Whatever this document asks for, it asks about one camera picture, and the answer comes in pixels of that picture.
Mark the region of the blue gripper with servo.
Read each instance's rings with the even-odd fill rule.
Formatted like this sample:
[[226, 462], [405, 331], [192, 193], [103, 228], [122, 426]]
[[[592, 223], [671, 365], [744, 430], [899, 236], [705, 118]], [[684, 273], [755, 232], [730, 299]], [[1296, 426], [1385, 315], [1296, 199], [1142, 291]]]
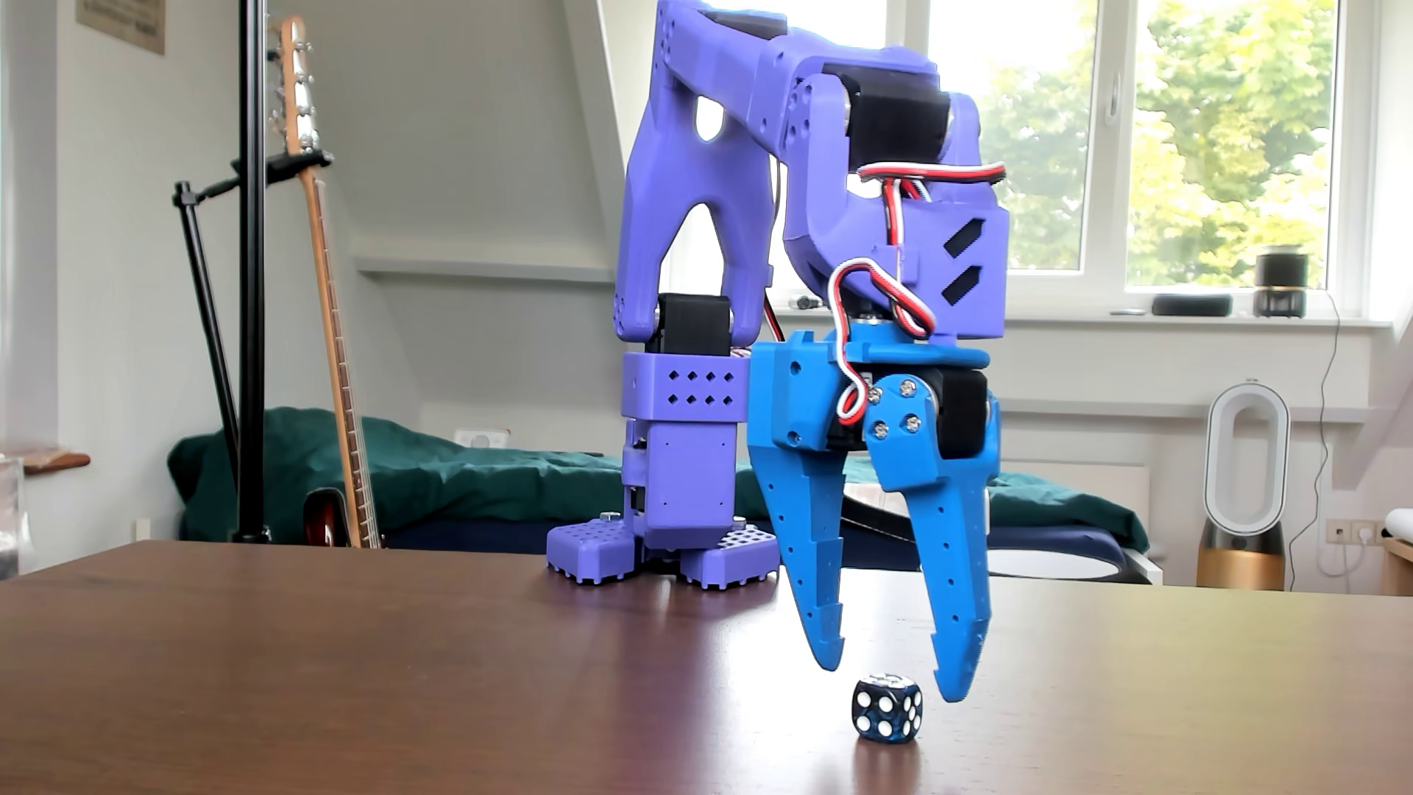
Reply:
[[845, 453], [868, 448], [880, 489], [907, 506], [934, 618], [938, 692], [961, 702], [992, 617], [988, 484], [999, 472], [999, 415], [983, 371], [989, 356], [861, 319], [851, 322], [844, 352], [877, 393], [853, 425], [836, 414], [851, 385], [838, 366], [836, 335], [797, 330], [750, 353], [750, 466], [805, 642], [820, 668], [839, 667]]

